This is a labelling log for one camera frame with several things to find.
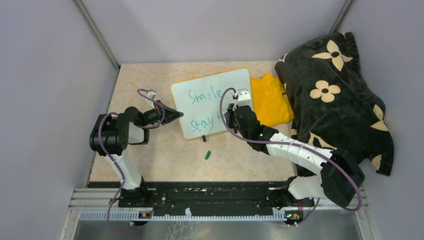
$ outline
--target tan countertop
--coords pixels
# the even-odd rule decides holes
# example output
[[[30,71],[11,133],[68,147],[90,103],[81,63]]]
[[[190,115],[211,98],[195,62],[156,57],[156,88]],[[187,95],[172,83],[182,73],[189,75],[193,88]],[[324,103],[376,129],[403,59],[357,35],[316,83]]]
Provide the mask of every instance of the tan countertop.
[[[152,107],[137,94],[137,89],[154,89],[155,100],[170,108],[175,103],[170,92],[173,82],[200,77],[240,67],[250,70],[250,77],[264,73],[276,76],[275,61],[184,62],[123,64],[116,82],[109,112],[123,113],[134,106],[141,112]],[[290,123],[276,128],[289,135]],[[202,181],[284,181],[294,176],[294,167],[286,159],[253,150],[229,132],[185,140],[178,121],[150,130],[147,145],[128,146],[136,168],[148,182]],[[205,155],[211,151],[210,158]],[[109,163],[97,155],[90,181],[118,181]]]

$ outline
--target metal floor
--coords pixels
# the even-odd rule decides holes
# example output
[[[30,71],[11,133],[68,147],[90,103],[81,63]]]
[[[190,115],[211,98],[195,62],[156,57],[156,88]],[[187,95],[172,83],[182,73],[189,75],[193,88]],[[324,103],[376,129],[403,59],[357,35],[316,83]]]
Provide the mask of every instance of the metal floor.
[[[128,222],[111,222],[125,231]],[[299,227],[281,222],[174,221],[149,222],[131,234],[113,233],[106,221],[80,221],[74,240],[361,240],[355,214],[343,210],[317,210]]]

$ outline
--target yellow cloth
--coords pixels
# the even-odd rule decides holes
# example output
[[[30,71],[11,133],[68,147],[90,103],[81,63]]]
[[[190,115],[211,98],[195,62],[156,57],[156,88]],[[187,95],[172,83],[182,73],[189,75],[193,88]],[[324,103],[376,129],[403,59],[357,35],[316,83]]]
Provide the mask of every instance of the yellow cloth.
[[[265,73],[262,78],[250,78],[250,86],[253,109],[261,124],[273,127],[293,120],[292,107],[278,77]]]

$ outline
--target whiteboard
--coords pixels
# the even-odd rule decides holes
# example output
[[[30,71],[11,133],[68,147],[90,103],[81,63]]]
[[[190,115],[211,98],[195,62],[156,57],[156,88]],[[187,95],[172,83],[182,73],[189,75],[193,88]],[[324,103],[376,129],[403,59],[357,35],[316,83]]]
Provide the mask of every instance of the whiteboard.
[[[226,131],[219,112],[221,96],[226,89],[245,90],[252,95],[247,68],[175,82],[170,88],[176,109],[184,113],[179,123],[187,140]],[[232,93],[229,91],[225,95],[224,113],[228,104],[236,102]]]

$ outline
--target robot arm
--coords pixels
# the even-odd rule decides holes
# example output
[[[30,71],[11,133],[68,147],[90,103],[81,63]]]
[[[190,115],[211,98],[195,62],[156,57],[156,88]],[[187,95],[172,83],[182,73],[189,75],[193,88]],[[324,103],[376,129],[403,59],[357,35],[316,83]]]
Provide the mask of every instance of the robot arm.
[[[148,91],[149,98],[152,99],[154,95],[155,92],[153,90]],[[145,145],[149,142],[150,129],[152,127],[146,126],[158,123],[163,118],[161,107],[163,107],[165,113],[161,122],[162,125],[166,125],[184,115],[182,112],[165,106],[160,100],[156,102],[161,104],[161,107],[152,101],[147,100],[147,102],[153,106],[153,109],[140,112],[136,107],[131,106],[124,113],[119,113],[114,117],[109,115],[105,119],[101,128],[101,141],[113,160],[103,151],[99,140],[101,121],[106,114],[98,116],[90,135],[89,143],[91,149],[98,152],[100,156],[103,156],[110,163],[115,173],[121,178],[121,182],[125,180],[121,197],[119,198],[120,207],[143,206],[148,197],[144,179],[134,166],[128,154],[127,146]]]
[[[308,146],[274,128],[261,125],[252,111],[250,93],[238,91],[233,98],[237,101],[228,105],[226,122],[236,133],[239,131],[243,138],[254,140],[248,141],[247,144],[256,151],[288,159],[315,174],[289,179],[291,182],[287,190],[295,199],[328,198],[341,207],[349,205],[355,196],[355,189],[342,173],[326,160],[330,159],[339,165],[356,186],[360,186],[364,181],[364,174],[347,150]]]

